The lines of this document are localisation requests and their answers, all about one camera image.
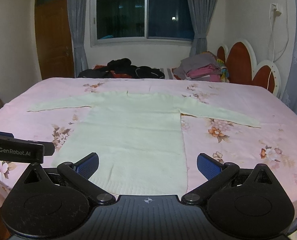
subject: pink folded clothes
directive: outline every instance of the pink folded clothes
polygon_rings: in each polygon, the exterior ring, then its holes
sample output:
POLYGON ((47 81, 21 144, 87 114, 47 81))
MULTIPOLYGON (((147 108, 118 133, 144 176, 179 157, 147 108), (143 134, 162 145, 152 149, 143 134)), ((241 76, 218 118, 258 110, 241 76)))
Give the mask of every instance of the pink folded clothes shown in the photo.
POLYGON ((211 81, 211 82, 221 82, 221 70, 219 70, 216 66, 213 64, 209 64, 205 67, 198 68, 196 70, 190 70, 186 73, 186 76, 190 79, 196 80, 197 78, 199 80, 204 81, 211 81))

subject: blue gripper pad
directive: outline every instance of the blue gripper pad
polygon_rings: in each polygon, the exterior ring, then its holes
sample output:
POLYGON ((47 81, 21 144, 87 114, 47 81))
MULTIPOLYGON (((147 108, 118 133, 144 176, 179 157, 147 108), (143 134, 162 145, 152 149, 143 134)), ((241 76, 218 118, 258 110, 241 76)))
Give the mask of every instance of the blue gripper pad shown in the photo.
POLYGON ((221 173, 221 168, 203 155, 197 157, 197 168, 208 180, 221 173))
POLYGON ((85 179, 89 179, 99 167, 99 157, 92 153, 74 164, 74 170, 85 179))
POLYGON ((8 132, 0 132, 0 136, 14 138, 13 133, 8 133, 8 132))

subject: power cord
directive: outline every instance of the power cord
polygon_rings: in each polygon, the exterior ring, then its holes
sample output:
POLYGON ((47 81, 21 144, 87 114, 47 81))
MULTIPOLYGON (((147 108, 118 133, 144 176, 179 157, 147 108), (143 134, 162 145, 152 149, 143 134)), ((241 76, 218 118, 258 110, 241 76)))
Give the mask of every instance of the power cord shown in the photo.
POLYGON ((271 19, 271 13, 273 12, 273 14, 274 14, 274 10, 272 11, 272 6, 274 6, 274 4, 271 3, 271 5, 270 5, 270 7, 269 7, 269 23, 270 23, 270 26, 271 26, 271 34, 272 34, 272 40, 273 40, 274 48, 273 48, 272 67, 270 68, 270 69, 271 69, 271 72, 269 73, 269 76, 268 76, 268 81, 267 81, 267 88, 266 88, 266 90, 268 90, 269 79, 271 78, 271 74, 272 74, 272 72, 273 72, 274 55, 275 55, 275 40, 274 40, 273 26, 272 26, 272 19, 271 19))
POLYGON ((288 45, 288 43, 289 43, 289 41, 290 41, 290 30, 289 30, 289 26, 288 26, 288 0, 286 0, 286 5, 285 5, 285 7, 286 7, 286 32, 287 32, 287 42, 286 42, 286 45, 285 45, 285 47, 282 49, 282 50, 280 50, 279 52, 277 52, 276 54, 279 54, 279 53, 281 53, 281 55, 279 55, 279 57, 276 59, 276 60, 274 60, 274 62, 276 62, 276 61, 278 61, 282 56, 283 56, 283 54, 284 54, 284 52, 285 52, 285 50, 286 50, 286 48, 287 48, 287 45, 288 45))

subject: window frame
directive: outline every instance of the window frame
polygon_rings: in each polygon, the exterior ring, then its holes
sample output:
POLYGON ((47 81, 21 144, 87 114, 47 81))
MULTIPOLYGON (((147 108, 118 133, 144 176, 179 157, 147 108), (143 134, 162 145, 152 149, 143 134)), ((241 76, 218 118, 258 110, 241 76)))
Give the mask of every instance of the window frame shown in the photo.
POLYGON ((123 37, 123 38, 110 38, 110 39, 97 39, 97 18, 96 18, 96 0, 90 0, 90 41, 91 46, 112 44, 112 43, 144 43, 144 44, 174 44, 174 45, 186 45, 191 46, 192 40, 190 39, 180 39, 172 37, 157 37, 157 38, 147 38, 148 36, 148 0, 144 0, 144 37, 123 37))

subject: wooden headboard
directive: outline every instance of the wooden headboard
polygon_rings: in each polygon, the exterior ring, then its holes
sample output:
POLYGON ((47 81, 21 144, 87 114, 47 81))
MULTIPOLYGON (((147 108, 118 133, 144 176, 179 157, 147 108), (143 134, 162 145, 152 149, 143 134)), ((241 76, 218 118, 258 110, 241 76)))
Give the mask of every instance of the wooden headboard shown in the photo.
POLYGON ((242 85, 252 85, 256 66, 255 53, 249 42, 246 40, 237 41, 232 46, 226 60, 230 82, 242 85))
POLYGON ((217 50, 217 57, 226 63, 226 58, 228 56, 228 47, 225 44, 221 44, 217 50))
POLYGON ((264 60, 259 63, 252 85, 263 87, 278 97, 280 94, 281 76, 277 66, 274 63, 272 64, 270 60, 264 60))
POLYGON ((275 64, 272 65, 272 62, 265 60, 257 65, 254 50, 247 40, 238 40, 229 53, 225 53, 225 47, 227 48, 224 44, 220 45, 217 57, 225 62, 231 83, 260 86, 265 89, 268 83, 268 90, 278 96, 281 78, 275 64))

